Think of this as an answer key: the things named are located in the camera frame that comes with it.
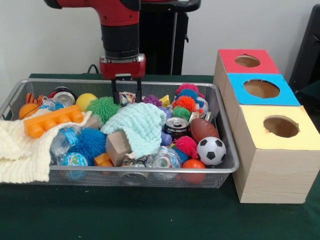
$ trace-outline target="white wall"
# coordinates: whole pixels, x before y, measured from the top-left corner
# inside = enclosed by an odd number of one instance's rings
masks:
[[[317,0],[202,0],[190,13],[183,74],[212,75],[219,48],[267,49],[290,76]],[[0,0],[0,102],[30,73],[83,73],[103,55],[93,9]]]

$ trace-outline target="metal mesh basket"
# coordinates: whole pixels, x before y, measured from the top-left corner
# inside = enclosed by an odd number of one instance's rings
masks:
[[[169,94],[170,100],[181,83],[143,82],[142,93],[162,98]],[[230,173],[239,167],[235,143],[230,131],[226,111],[219,90],[213,84],[196,83],[205,95],[212,112],[221,140],[226,146],[224,162],[214,168],[127,168],[96,166],[58,166],[51,165],[49,182],[32,182],[44,185],[74,186],[143,186],[171,188],[219,188]],[[26,94],[48,96],[56,87],[68,87],[75,95],[93,93],[98,98],[111,96],[111,82],[105,80],[70,79],[26,79],[19,82],[0,108],[2,119],[18,119],[19,109],[25,104]],[[120,92],[135,92],[136,83],[123,81],[117,84]]]

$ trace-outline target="green spiky ball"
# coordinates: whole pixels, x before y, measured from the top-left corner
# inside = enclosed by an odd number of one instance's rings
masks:
[[[88,111],[92,111],[92,115],[100,116],[105,124],[120,108],[120,105],[114,104],[114,99],[110,96],[97,98],[90,102],[87,107]]]
[[[178,118],[184,118],[185,120],[189,121],[191,112],[184,107],[176,106],[173,109],[172,116],[178,117]]]

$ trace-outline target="crushed plastic bottle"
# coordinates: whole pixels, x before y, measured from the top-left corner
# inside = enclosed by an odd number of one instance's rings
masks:
[[[52,141],[50,147],[51,164],[60,165],[68,150],[78,142],[81,129],[77,126],[62,128]]]

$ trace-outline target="yellow knit cloth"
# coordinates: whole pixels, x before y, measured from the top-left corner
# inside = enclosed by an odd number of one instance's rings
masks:
[[[30,118],[47,114],[47,109],[39,109]],[[22,120],[0,120],[0,183],[48,182],[50,171],[50,146],[59,129],[70,126],[84,126],[91,112],[84,114],[82,123],[59,124],[45,132],[40,138],[32,138],[25,133]]]

